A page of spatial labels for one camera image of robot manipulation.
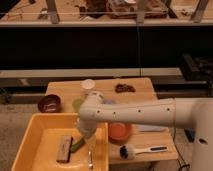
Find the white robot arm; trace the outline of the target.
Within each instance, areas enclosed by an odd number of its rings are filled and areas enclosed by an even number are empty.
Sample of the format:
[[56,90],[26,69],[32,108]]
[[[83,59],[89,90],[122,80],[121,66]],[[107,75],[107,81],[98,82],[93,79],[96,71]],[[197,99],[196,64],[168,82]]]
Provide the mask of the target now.
[[77,129],[90,138],[101,122],[174,126],[195,130],[190,171],[213,171],[213,98],[170,98],[127,104],[104,104],[92,91],[78,112]]

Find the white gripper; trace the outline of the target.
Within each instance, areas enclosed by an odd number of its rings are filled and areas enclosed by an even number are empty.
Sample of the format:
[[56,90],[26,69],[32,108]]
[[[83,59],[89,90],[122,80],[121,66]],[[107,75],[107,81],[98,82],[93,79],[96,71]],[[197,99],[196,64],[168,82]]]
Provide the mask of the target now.
[[97,123],[93,121],[78,120],[77,129],[85,138],[90,138],[96,132]]

